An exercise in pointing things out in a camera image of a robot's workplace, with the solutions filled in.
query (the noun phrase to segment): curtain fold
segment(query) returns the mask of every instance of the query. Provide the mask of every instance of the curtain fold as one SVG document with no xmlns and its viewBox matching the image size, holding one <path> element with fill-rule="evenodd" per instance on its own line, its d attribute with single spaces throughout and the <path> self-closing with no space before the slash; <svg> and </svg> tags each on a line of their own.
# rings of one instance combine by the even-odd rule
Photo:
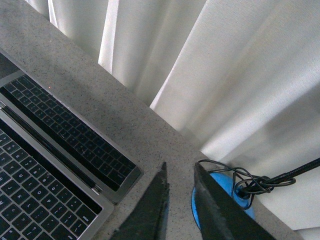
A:
<svg viewBox="0 0 320 240">
<path fill-rule="evenodd" d="M 208 157 L 274 177 L 320 156 L 320 2 L 26 0 Z M 320 169 L 259 196 L 318 239 Z"/>
</svg>

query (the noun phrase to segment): laptop keyboard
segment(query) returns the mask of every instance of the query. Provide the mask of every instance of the laptop keyboard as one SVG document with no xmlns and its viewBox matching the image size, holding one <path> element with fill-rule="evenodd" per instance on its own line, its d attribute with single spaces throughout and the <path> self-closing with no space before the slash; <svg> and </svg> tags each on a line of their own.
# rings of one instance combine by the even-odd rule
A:
<svg viewBox="0 0 320 240">
<path fill-rule="evenodd" d="M 115 192 L 136 167 L 27 75 L 0 92 Z"/>
<path fill-rule="evenodd" d="M 0 120 L 0 239 L 75 240 L 101 210 Z"/>
</svg>

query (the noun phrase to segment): black cord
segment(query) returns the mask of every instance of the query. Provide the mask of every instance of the black cord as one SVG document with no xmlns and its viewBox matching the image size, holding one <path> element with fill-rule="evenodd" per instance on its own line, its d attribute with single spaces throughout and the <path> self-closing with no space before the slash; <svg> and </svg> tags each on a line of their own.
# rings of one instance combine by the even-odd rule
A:
<svg viewBox="0 0 320 240">
<path fill-rule="evenodd" d="M 243 167 L 230 167 L 222 162 L 210 159 L 203 159 L 199 161 L 199 163 L 203 162 L 212 163 L 224 167 L 217 170 L 211 170 L 209 171 L 210 174 L 230 171 L 233 172 L 231 197 L 234 199 L 235 192 L 236 195 L 242 199 L 250 199 L 249 205 L 247 207 L 242 207 L 244 210 L 247 210 L 251 207 L 255 195 L 271 193 L 271 191 L 276 187 L 285 187 L 292 185 L 296 183 L 296 179 L 294 177 L 320 166 L 320 158 L 318 158 L 290 172 L 286 172 L 276 177 L 269 178 L 267 176 L 252 175 Z"/>
</svg>

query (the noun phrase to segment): blue base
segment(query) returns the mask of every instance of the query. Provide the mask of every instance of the blue base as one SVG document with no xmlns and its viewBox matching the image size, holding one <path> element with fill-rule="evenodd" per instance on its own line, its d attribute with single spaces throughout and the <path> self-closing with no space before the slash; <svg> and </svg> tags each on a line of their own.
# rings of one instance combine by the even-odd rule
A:
<svg viewBox="0 0 320 240">
<path fill-rule="evenodd" d="M 231 197 L 231 191 L 232 191 L 232 185 L 233 181 L 232 178 L 224 175 L 222 173 L 210 173 L 211 177 L 223 188 L 223 190 L 226 191 L 227 194 Z M 191 197 L 191 207 L 192 207 L 192 213 L 194 220 L 198 227 L 200 228 L 200 223 L 199 223 L 199 218 L 198 218 L 198 213 L 197 213 L 197 208 L 196 208 L 196 202 L 195 202 L 195 194 L 196 190 L 193 188 L 192 191 L 192 197 Z M 237 196 L 236 193 L 233 194 L 234 200 L 237 204 L 239 204 L 241 207 L 245 208 L 249 206 L 250 200 L 249 199 L 242 199 Z M 250 207 L 249 209 L 245 210 L 245 213 L 248 214 L 253 220 L 255 219 L 255 213 L 254 209 Z"/>
</svg>

